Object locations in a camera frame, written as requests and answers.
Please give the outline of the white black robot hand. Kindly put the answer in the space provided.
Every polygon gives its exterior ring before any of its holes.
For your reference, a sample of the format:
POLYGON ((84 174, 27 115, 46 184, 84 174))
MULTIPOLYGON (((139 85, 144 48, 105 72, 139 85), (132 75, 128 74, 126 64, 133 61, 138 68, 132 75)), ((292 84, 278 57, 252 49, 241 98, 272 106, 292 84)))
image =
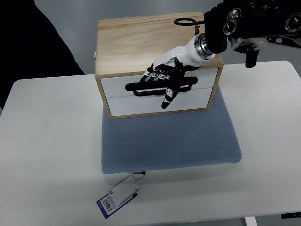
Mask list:
POLYGON ((161 104, 161 108, 166 109, 179 93, 185 73, 197 70, 214 57, 215 54, 207 46, 205 34, 197 34, 185 46, 178 46, 157 57, 140 81, 167 81, 161 104))

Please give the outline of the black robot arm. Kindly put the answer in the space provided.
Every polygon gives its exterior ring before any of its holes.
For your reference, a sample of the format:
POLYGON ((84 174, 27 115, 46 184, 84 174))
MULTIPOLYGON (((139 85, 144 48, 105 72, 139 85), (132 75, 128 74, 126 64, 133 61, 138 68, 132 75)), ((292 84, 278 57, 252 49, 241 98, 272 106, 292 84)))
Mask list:
POLYGON ((256 66, 259 51, 269 42, 301 47, 299 0, 225 0, 204 14, 208 49, 220 54, 230 42, 245 54, 247 68, 256 66))

